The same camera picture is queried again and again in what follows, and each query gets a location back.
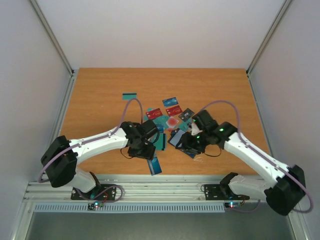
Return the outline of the blue card bottom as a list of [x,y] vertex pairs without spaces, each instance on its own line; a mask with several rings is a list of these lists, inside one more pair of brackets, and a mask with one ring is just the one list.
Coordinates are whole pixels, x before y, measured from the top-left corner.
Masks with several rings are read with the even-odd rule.
[[149,167],[150,174],[152,176],[162,173],[162,169],[157,157],[154,157],[152,160],[147,160],[147,164]]

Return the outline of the navy blue card holder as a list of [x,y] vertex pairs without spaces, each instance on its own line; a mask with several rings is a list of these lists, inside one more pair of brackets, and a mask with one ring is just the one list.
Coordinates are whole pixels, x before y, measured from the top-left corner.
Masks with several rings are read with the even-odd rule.
[[173,147],[175,147],[180,152],[183,152],[184,154],[186,154],[190,158],[194,159],[196,156],[195,153],[191,153],[191,152],[185,150],[184,148],[182,148],[181,138],[182,138],[183,134],[185,134],[185,133],[186,132],[181,130],[180,128],[172,130],[167,143],[172,145]]

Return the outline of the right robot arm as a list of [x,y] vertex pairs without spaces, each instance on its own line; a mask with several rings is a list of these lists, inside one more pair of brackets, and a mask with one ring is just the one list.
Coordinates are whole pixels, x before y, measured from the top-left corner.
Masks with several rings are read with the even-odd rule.
[[249,196],[265,201],[276,213],[286,216],[306,195],[302,168],[276,160],[252,144],[234,125],[227,121],[218,124],[207,110],[202,110],[192,117],[191,130],[181,136],[176,149],[198,155],[205,153],[209,145],[236,156],[262,178],[246,179],[229,173],[220,181],[220,191],[225,198]]

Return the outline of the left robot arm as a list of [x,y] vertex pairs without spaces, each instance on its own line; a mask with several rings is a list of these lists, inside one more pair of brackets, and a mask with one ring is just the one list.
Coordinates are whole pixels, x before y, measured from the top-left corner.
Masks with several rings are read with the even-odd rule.
[[94,156],[112,150],[128,149],[128,156],[152,160],[156,147],[152,139],[160,132],[152,120],[143,123],[124,121],[109,131],[80,139],[57,137],[41,158],[43,173],[53,188],[72,186],[88,199],[96,199],[103,188],[92,172],[78,165]]

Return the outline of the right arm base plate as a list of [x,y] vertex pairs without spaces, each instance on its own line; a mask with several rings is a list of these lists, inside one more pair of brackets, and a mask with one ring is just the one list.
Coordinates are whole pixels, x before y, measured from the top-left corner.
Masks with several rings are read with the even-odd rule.
[[207,201],[247,201],[250,199],[247,195],[235,194],[227,186],[220,184],[204,184],[201,186]]

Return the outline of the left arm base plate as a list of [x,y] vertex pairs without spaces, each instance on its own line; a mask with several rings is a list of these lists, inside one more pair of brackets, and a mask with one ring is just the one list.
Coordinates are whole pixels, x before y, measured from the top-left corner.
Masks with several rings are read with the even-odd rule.
[[100,188],[94,188],[93,190],[84,193],[76,188],[71,191],[71,200],[91,200],[91,201],[114,201],[116,199],[117,187],[112,184],[102,184]]

